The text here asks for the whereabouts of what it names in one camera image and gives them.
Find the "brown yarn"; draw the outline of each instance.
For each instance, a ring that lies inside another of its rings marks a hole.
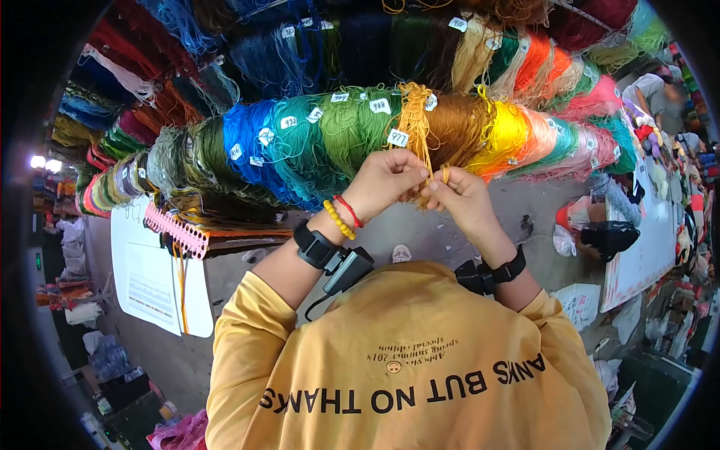
[[[195,19],[214,36],[230,31],[238,18],[225,5],[225,0],[192,0]]]
[[[434,171],[443,163],[465,167],[482,151],[495,121],[495,103],[482,96],[445,95],[438,105],[426,112],[432,133],[428,149]]]

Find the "person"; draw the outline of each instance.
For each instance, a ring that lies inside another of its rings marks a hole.
[[[429,173],[413,153],[375,152],[342,198],[362,225],[422,196],[428,210],[452,215],[490,268],[515,260],[485,182],[457,167],[447,184],[434,175],[420,186]],[[363,232],[349,208],[333,207]],[[346,241],[326,211],[307,229]],[[492,300],[440,264],[389,264],[295,328],[322,274],[298,249],[288,240],[247,272],[217,320],[209,450],[605,448],[603,383],[562,306],[528,269]]]
[[[629,100],[653,117],[658,130],[662,130],[660,115],[669,107],[677,109],[685,101],[672,77],[646,73],[623,91],[623,101]]]

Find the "table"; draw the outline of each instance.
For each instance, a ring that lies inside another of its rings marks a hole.
[[[110,245],[115,292],[120,309],[178,336],[183,328],[177,266],[160,235],[145,228],[143,218],[150,199],[133,199],[112,210]],[[188,333],[206,338],[215,325],[204,261],[188,259],[185,311]]]
[[[606,264],[605,285],[600,312],[606,312],[650,287],[675,265],[678,243],[678,209],[667,200],[657,198],[646,164],[652,158],[637,155],[634,177],[645,189],[642,206],[645,216],[638,227],[640,237]],[[610,202],[606,202],[608,220],[625,220]]]

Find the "dark blue yarn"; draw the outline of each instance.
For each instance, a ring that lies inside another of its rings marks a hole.
[[[115,75],[94,58],[81,57],[70,74],[70,80],[118,104],[133,104],[136,100],[131,92],[122,87]]]
[[[240,172],[243,180],[251,184],[260,184],[272,192],[283,203],[293,204],[303,210],[317,210],[316,202],[307,202],[294,191],[287,188],[280,175],[273,169],[271,163],[262,167],[250,164],[250,157],[262,158],[262,144],[257,136],[265,127],[272,128],[272,110],[275,101],[251,105],[236,104],[223,116],[222,134],[225,152],[228,155],[228,165]],[[233,160],[230,157],[235,144],[240,144],[241,155]]]

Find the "shoe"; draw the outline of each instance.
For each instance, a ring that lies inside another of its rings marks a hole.
[[[405,244],[397,244],[392,249],[392,262],[405,263],[413,259],[413,255],[410,253],[410,249]]]

